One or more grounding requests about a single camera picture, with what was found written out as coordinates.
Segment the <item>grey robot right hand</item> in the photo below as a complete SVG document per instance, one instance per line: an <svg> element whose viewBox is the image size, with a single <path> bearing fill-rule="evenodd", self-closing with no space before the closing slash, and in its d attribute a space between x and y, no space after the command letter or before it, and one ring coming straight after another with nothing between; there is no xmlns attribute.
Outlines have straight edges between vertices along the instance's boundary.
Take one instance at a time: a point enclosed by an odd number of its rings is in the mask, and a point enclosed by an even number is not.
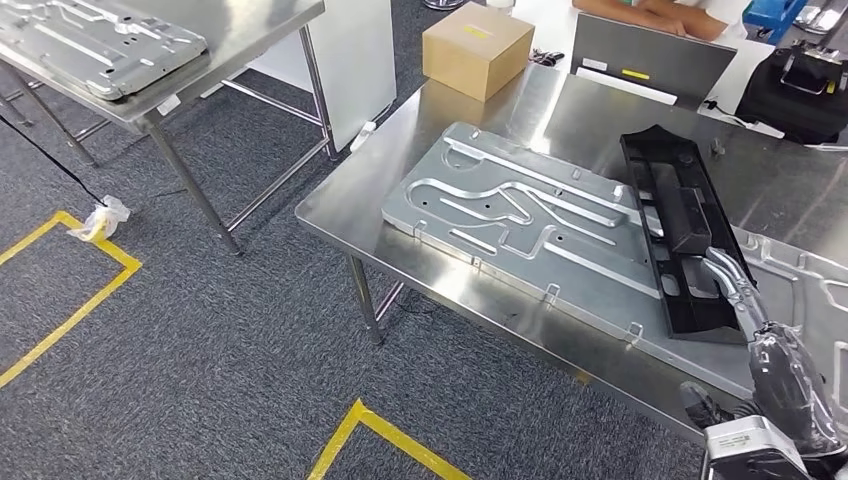
<svg viewBox="0 0 848 480"><path fill-rule="evenodd" d="M839 437L824 380L800 338L800 330L768 318L759 290L741 265L725 251L709 247L701 268L732 307L745 335L753 397L727 411L694 382L680 385L684 409L700 429L739 421L747 415L767 419L790 440L801 461L830 475L847 464L847 444Z"/></svg>

